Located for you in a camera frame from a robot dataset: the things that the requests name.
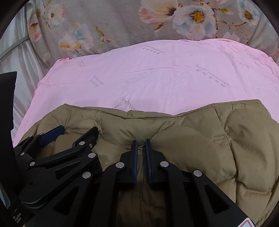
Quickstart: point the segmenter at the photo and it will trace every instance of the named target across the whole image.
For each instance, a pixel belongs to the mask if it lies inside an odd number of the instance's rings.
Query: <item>floral blanket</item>
[[[27,24],[49,68],[61,58],[161,39],[231,39],[279,63],[279,37],[250,0],[31,0]]]

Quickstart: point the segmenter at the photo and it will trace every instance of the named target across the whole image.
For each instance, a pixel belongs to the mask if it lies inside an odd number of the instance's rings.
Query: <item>khaki puffer jacket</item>
[[[119,194],[117,226],[165,226],[165,199],[146,182],[144,142],[179,169],[203,171],[256,224],[267,219],[279,200],[279,124],[259,100],[218,103],[175,116],[142,111],[124,112],[64,104],[47,114],[23,136],[66,129],[38,158],[71,147],[93,126],[103,169],[119,161],[135,139],[138,149],[137,184]]]

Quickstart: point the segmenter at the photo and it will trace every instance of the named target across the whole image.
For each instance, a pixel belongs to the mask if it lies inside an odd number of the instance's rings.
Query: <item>white sticker with red border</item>
[[[238,227],[255,227],[250,218],[246,218]]]

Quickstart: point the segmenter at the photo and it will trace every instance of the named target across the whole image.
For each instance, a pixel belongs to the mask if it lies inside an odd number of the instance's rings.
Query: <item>round metal joint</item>
[[[202,172],[201,172],[200,170],[195,170],[195,171],[194,171],[194,175],[195,175],[196,177],[200,177],[200,176],[202,175]]]
[[[89,158],[94,158],[95,156],[96,156],[95,153],[90,153],[90,154],[88,155]]]
[[[82,174],[82,177],[83,177],[84,179],[87,179],[87,178],[91,177],[91,173],[89,173],[89,172],[84,172],[84,173]]]
[[[160,162],[160,166],[162,166],[162,167],[168,167],[168,166],[169,166],[169,163],[166,162],[166,161],[162,161],[162,162]]]
[[[123,163],[123,162],[118,162],[118,163],[116,163],[115,164],[115,166],[117,167],[117,168],[123,168],[124,166],[125,166],[125,164]]]

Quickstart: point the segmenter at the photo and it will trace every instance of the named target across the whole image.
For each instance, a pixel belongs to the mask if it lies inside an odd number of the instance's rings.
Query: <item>pink cloth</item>
[[[67,103],[178,114],[211,103],[259,99],[279,122],[279,67],[227,39],[159,40],[61,59],[39,82],[14,140]]]

